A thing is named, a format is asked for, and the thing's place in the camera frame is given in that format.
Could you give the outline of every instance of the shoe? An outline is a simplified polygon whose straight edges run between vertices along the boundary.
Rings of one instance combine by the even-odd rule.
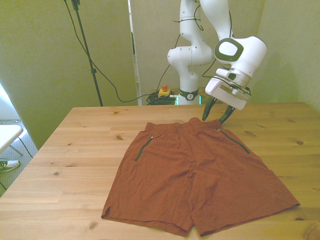
[[[10,161],[0,161],[0,173],[10,172],[20,166],[20,161],[10,160]]]

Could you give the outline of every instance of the black zipper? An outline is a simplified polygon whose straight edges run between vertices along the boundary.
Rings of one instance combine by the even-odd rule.
[[[138,153],[138,156],[136,157],[135,161],[138,161],[138,160],[139,160],[140,155],[142,154],[142,151],[144,150],[144,148],[145,148],[146,146],[148,146],[148,144],[151,142],[152,139],[154,139],[153,136],[146,142],[145,145],[143,145],[143,146],[141,147],[141,149],[140,149],[140,151],[139,151],[139,153]]]
[[[238,144],[240,147],[242,147],[248,154],[250,154],[249,150],[243,145],[241,144],[240,142],[238,142],[237,140],[229,137],[224,131],[221,131],[219,128],[217,128],[217,130],[222,133],[223,135],[225,135],[228,139],[234,141],[236,144]]]

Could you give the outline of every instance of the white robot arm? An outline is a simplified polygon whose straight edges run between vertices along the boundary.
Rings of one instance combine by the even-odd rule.
[[[214,51],[204,42],[196,23],[202,10],[217,32],[219,42]],[[202,119],[205,120],[217,99],[229,105],[223,122],[234,109],[242,110],[251,93],[247,85],[254,71],[261,64],[266,52],[266,44],[257,37],[234,38],[231,27],[228,0],[181,0],[180,34],[191,42],[190,47],[177,47],[168,53],[168,61],[180,77],[179,104],[197,104],[198,76],[189,72],[190,66],[205,65],[213,57],[223,65],[205,88],[211,96]]]

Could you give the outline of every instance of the wood grain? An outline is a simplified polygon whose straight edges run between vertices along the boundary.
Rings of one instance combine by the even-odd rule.
[[[217,104],[207,121],[226,110]],[[182,240],[152,227],[101,219],[122,157],[147,122],[185,123],[204,105],[73,108],[0,198],[2,240]],[[320,115],[304,103],[247,104],[223,124],[301,203],[201,238],[319,240]]]

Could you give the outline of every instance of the shorts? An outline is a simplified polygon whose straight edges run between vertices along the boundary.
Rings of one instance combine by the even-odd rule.
[[[300,205],[218,120],[148,122],[119,165],[102,218],[200,236]]]

